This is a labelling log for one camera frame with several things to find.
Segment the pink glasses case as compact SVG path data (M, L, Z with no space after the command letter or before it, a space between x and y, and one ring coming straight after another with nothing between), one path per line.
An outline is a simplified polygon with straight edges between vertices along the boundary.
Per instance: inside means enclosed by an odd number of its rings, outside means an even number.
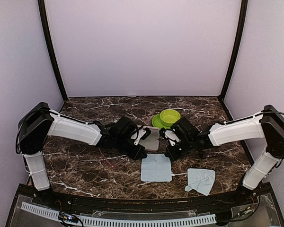
M160 128L152 126L144 126L143 129L149 128L151 134L144 140L140 140L139 144L145 147L146 151L157 152L159 150Z

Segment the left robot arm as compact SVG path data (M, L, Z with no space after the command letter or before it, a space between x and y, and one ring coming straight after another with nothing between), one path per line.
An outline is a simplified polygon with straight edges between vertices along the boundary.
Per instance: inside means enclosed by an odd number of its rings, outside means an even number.
M48 103L40 102L19 121L15 150L24 157L34 188L39 191L39 199L47 206L54 206L57 195L50 190L42 155L47 137L61 137L97 148L116 149L137 160L147 156L140 141L150 134L149 128L138 126L125 116L107 125L99 121L84 122L50 109Z

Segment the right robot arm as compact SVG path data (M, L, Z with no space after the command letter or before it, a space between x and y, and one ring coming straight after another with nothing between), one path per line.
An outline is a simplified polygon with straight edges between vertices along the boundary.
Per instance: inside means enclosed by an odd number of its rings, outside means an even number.
M193 150L201 153L205 149L235 141L265 139L264 151L243 177L242 187L232 194L236 205L244 204L250 198L250 191L256 189L262 179L284 159L284 113L272 105L266 105L261 112L251 116L212 124L201 131L187 118L181 118L170 128L161 129L160 135L169 142L165 156L171 161Z

